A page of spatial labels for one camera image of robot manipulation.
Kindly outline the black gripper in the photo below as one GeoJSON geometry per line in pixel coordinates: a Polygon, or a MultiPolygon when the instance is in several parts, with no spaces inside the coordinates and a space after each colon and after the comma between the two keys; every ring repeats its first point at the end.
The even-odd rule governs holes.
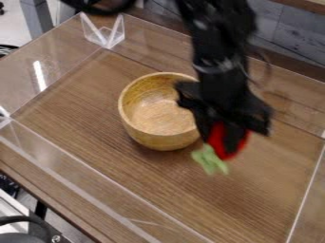
{"type": "Polygon", "coordinates": [[[224,122],[223,153],[232,156],[244,146],[248,130],[268,135],[271,107],[248,87],[247,64],[194,63],[192,67],[199,81],[176,82],[178,105],[191,112],[202,140],[208,139],[214,124],[224,122]]]}

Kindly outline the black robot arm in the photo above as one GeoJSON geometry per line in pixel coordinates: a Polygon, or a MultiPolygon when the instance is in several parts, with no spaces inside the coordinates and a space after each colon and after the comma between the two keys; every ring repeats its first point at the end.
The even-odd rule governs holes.
{"type": "Polygon", "coordinates": [[[243,148],[248,135],[268,134],[271,106],[248,87],[246,48],[256,15],[246,0],[171,0],[191,41],[198,81],[179,81],[178,105],[195,120],[203,142],[220,159],[243,148]]]}

